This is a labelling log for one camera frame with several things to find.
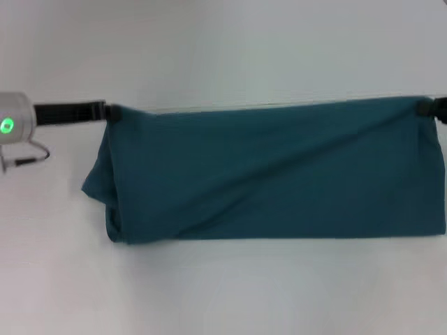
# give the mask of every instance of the white background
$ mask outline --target white background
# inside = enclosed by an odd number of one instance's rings
[[[0,0],[0,91],[145,109],[447,95],[446,39],[442,0]],[[80,192],[102,132],[39,129],[52,159],[0,176],[0,334],[447,333],[445,237],[111,243]]]

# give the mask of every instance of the white table surface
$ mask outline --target white table surface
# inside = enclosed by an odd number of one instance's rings
[[[146,109],[447,95],[446,34],[442,0],[0,0],[0,91]],[[0,334],[447,333],[445,237],[113,244],[80,192],[102,132],[39,129],[52,158],[0,176]]]

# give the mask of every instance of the teal cloth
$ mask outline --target teal cloth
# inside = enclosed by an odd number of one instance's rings
[[[83,186],[113,241],[444,234],[444,160],[421,97],[109,122]]]

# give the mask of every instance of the metal cylinder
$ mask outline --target metal cylinder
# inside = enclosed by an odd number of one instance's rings
[[[24,142],[36,127],[36,113],[23,93],[0,92],[0,145]]]

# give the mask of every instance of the black cable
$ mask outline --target black cable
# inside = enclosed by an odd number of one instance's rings
[[[18,159],[14,159],[13,160],[13,165],[14,166],[21,166],[21,165],[25,165],[25,164],[32,164],[32,163],[37,163],[37,162],[43,162],[45,159],[50,157],[50,150],[48,150],[48,148],[36,141],[33,140],[29,140],[28,143],[37,148],[40,149],[42,151],[45,152],[44,156],[41,157],[26,157],[26,158],[18,158]]]

